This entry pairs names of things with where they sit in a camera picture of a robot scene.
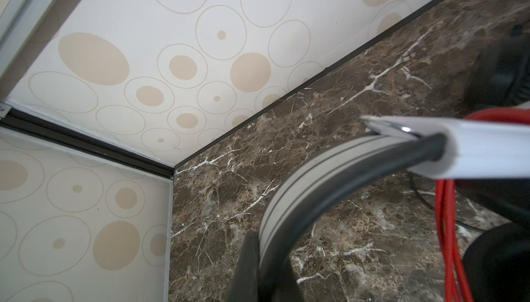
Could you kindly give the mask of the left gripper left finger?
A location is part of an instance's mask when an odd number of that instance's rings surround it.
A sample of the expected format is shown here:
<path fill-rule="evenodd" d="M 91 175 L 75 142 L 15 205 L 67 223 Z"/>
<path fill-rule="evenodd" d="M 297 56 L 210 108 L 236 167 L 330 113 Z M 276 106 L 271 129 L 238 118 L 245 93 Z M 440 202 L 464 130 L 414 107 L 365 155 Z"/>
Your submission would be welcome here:
<path fill-rule="evenodd" d="M 259 237 L 255 231 L 248 231 L 240 249 L 226 300 L 259 301 L 258 271 Z"/>

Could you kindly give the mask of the white headphones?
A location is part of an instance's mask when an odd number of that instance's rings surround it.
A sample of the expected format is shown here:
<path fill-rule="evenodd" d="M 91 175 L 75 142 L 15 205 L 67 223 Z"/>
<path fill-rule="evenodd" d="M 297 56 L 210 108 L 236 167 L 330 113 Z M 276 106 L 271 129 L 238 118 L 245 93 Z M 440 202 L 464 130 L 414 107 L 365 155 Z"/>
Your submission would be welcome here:
<path fill-rule="evenodd" d="M 365 116 L 366 135 L 316 155 L 281 184 L 259 225 L 259 297 L 276 261 L 354 192 L 401 170 L 436 182 L 435 222 L 447 301 L 529 300 L 529 105 L 464 119 Z M 507 219 L 461 253 L 458 194 Z"/>

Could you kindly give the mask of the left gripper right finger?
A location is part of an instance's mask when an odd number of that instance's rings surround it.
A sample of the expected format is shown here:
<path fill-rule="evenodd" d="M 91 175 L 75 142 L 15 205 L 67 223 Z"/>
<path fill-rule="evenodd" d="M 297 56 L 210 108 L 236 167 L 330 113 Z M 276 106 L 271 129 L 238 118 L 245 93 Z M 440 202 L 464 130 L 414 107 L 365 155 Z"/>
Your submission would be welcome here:
<path fill-rule="evenodd" d="M 272 301 L 304 302 L 304 296 L 297 284 L 297 277 L 288 257 L 275 262 L 272 271 Z"/>

